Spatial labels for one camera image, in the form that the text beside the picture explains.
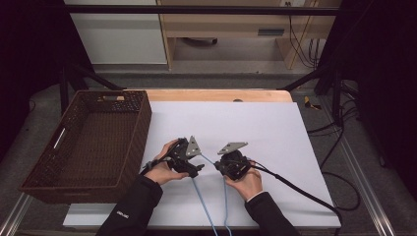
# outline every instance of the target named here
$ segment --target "basket handle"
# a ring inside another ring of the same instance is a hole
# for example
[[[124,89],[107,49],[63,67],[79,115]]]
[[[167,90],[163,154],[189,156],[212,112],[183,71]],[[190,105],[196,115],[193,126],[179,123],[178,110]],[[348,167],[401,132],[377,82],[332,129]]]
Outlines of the basket handle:
[[[54,149],[58,149],[61,146],[62,141],[64,140],[64,137],[67,135],[67,130],[65,128],[62,128],[61,133],[57,133],[57,134],[59,134],[59,136],[56,139],[56,142],[53,146]]]
[[[91,195],[91,189],[56,189],[55,191],[60,195],[64,195],[66,197],[80,197]]]
[[[124,95],[103,95],[101,101],[123,101],[125,100]]]

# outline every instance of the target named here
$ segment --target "white table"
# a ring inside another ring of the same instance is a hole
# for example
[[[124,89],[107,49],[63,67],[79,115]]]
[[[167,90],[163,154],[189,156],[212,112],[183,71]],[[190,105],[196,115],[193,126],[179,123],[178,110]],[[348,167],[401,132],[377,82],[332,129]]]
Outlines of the white table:
[[[332,205],[307,136],[297,104],[293,102],[185,102],[153,101],[152,118],[143,163],[153,159],[162,145],[175,138],[195,136],[203,154],[216,161],[217,152],[229,142],[248,142],[240,150],[272,172]],[[216,226],[225,216],[222,176],[200,156],[191,161],[205,164],[195,178]],[[283,214],[296,227],[340,227],[336,215],[262,172]],[[150,219],[149,228],[210,227],[190,178],[162,186],[164,194]],[[227,187],[230,227],[256,227],[241,197]],[[114,205],[71,205],[64,226],[99,227]]]

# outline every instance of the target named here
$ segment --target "white cabinet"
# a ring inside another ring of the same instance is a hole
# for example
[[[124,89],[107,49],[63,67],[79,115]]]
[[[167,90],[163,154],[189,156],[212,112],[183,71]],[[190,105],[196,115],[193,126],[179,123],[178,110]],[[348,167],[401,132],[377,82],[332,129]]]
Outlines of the white cabinet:
[[[155,5],[152,0],[65,0],[66,4]],[[71,14],[92,64],[166,64],[159,16]]]

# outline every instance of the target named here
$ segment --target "hand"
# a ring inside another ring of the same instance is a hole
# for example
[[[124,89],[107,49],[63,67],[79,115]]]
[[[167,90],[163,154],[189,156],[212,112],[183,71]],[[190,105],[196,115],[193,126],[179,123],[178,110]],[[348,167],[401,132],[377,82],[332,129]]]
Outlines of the hand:
[[[162,148],[162,151],[154,159],[162,158],[167,152],[169,147],[174,145],[178,140],[173,140],[168,144],[165,144]],[[152,170],[145,174],[146,177],[150,178],[152,181],[163,185],[171,180],[180,180],[188,176],[188,173],[176,173],[169,169],[166,161],[163,161],[157,164]]]
[[[263,190],[261,173],[254,168],[250,168],[239,180],[233,181],[227,175],[224,178],[226,184],[236,189],[245,202]]]

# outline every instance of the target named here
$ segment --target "gray floor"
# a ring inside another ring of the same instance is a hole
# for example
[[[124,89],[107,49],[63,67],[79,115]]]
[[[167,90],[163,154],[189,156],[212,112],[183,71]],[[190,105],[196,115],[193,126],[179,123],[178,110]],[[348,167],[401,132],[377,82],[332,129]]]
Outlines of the gray floor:
[[[252,50],[248,49],[249,43],[255,44]],[[217,45],[196,45],[180,41],[174,63],[177,67],[171,72],[160,71],[160,68],[157,68],[138,73],[129,69],[131,71],[110,71],[110,74],[107,71],[103,76],[129,88],[276,89],[310,71],[285,70],[282,59],[277,56],[278,53],[270,53],[271,51],[277,52],[273,40],[220,39]],[[312,94],[311,88],[314,83],[310,82],[292,92],[294,101],[299,104],[307,130],[329,123],[324,110],[304,106],[305,95],[309,95],[313,104],[321,103],[321,99]],[[89,81],[89,84],[94,89],[101,89],[93,82]],[[59,102],[56,86],[41,91],[32,98],[33,111],[0,164],[0,222],[4,222],[13,209],[20,195],[18,187],[59,123]],[[394,170],[380,167],[378,152],[361,122],[352,118],[345,126],[344,136],[369,178],[396,235],[417,235],[416,202],[407,193]],[[318,162],[321,162],[335,142],[335,135],[311,137],[311,142]],[[337,173],[353,181],[340,148],[331,155],[325,171]],[[339,206],[348,207],[354,204],[354,194],[349,186],[331,177],[326,177],[326,180],[330,194]],[[68,206],[48,206],[33,200],[19,228],[21,234],[24,235],[22,230],[72,231],[62,227],[67,209]],[[342,211],[342,215],[341,235],[380,235],[364,204],[355,211]],[[331,235],[331,232],[308,230],[304,231],[304,234]]]

